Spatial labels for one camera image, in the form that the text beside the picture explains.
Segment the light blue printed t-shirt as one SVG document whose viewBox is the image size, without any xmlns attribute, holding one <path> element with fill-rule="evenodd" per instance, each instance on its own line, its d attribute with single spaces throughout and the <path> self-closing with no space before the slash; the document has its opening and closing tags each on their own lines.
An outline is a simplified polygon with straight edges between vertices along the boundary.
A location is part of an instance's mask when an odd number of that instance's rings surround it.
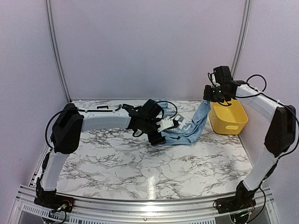
<svg viewBox="0 0 299 224">
<path fill-rule="evenodd" d="M 165 145 L 191 145 L 195 143 L 205 129 L 208 113 L 211 110 L 210 101 L 203 100 L 198 106 L 192 119 L 187 121 L 182 115 L 177 114 L 178 127 L 162 131 Z"/>
</svg>

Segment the black brooch box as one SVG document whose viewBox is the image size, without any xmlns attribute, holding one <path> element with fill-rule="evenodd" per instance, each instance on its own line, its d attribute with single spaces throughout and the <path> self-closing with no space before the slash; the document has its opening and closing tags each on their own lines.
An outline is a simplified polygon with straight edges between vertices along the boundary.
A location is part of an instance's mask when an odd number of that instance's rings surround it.
<svg viewBox="0 0 299 224">
<path fill-rule="evenodd" d="M 104 109 L 109 109 L 109 106 L 107 106 L 107 105 L 104 105 L 104 106 L 97 106 L 97 110 L 99 110 L 99 109 L 101 109 L 101 110 L 104 110 Z"/>
</svg>

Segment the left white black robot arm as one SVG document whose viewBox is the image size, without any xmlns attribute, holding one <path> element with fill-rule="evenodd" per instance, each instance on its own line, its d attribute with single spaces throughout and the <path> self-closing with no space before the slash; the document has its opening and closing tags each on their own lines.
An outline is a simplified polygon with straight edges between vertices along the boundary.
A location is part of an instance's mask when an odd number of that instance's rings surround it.
<svg viewBox="0 0 299 224">
<path fill-rule="evenodd" d="M 146 134 L 152 145 L 165 142 L 162 131 L 170 128 L 170 118 L 158 118 L 164 114 L 163 108 L 154 100 L 149 99 L 143 106 L 134 107 L 128 104 L 119 105 L 116 109 L 101 107 L 95 110 L 80 109 L 68 103 L 63 110 L 51 119 L 53 143 L 42 164 L 42 174 L 36 182 L 35 204 L 57 208 L 63 204 L 71 205 L 73 199 L 56 195 L 57 181 L 70 154 L 78 146 L 82 132 L 98 129 L 125 128 Z"/>
</svg>

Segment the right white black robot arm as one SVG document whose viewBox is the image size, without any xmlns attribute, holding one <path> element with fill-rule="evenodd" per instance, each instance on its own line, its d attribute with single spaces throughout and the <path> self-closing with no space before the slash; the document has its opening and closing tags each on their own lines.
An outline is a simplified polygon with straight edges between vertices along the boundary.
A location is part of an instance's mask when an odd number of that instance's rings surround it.
<svg viewBox="0 0 299 224">
<path fill-rule="evenodd" d="M 255 193 L 262 183 L 271 176 L 279 160 L 292 153 L 289 148 L 295 142 L 299 120 L 294 106 L 273 99 L 264 90 L 253 87 L 248 80 L 235 80 L 228 66 L 214 68 L 208 78 L 210 84 L 204 89 L 205 100 L 220 105 L 238 100 L 264 117 L 269 124 L 263 152 L 250 173 L 237 185 L 235 195 L 215 201 L 216 208 L 221 212 L 243 209 L 255 204 Z"/>
</svg>

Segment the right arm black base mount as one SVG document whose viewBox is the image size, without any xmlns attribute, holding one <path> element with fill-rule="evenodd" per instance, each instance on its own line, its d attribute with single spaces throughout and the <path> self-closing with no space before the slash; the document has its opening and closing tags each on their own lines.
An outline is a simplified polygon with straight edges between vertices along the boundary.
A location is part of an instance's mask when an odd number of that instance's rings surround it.
<svg viewBox="0 0 299 224">
<path fill-rule="evenodd" d="M 219 214 L 235 212 L 238 210 L 253 208 L 255 206 L 256 201 L 254 197 L 238 200 L 236 196 L 230 196 L 216 199 L 213 203 L 213 207 L 217 209 Z"/>
</svg>

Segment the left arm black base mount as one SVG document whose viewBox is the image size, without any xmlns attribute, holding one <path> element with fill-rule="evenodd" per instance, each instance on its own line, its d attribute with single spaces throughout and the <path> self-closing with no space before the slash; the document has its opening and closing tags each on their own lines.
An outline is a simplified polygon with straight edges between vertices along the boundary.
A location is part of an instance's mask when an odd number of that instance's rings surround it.
<svg viewBox="0 0 299 224">
<path fill-rule="evenodd" d="M 49 208 L 56 211 L 64 210 L 66 212 L 72 212 L 74 202 L 75 200 L 73 197 L 66 197 L 60 195 L 56 195 L 54 196 L 54 198 L 44 199 L 44 200 L 41 200 L 37 197 L 34 199 L 34 204 L 36 205 L 40 205 L 45 208 Z"/>
</svg>

